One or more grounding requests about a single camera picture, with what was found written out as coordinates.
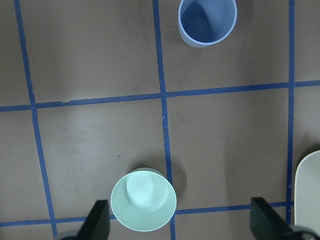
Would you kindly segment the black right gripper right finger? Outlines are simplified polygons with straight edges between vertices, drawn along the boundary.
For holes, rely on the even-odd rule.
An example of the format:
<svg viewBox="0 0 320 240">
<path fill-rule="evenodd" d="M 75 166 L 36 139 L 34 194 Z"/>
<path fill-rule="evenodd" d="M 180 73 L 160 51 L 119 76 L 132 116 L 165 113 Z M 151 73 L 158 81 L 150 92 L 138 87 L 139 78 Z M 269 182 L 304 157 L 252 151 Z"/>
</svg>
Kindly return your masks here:
<svg viewBox="0 0 320 240">
<path fill-rule="evenodd" d="M 250 230 L 256 240 L 300 239 L 300 234 L 293 231 L 262 197 L 250 200 Z"/>
</svg>

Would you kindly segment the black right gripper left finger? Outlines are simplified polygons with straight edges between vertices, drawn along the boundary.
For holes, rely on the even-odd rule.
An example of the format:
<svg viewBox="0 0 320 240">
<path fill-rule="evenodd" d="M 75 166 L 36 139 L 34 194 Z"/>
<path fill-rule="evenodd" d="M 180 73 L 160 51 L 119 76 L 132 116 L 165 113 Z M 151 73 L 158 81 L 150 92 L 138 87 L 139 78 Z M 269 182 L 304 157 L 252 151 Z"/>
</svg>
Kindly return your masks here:
<svg viewBox="0 0 320 240">
<path fill-rule="evenodd" d="M 97 200 L 76 235 L 77 240 L 107 240 L 110 234 L 108 200 Z"/>
</svg>

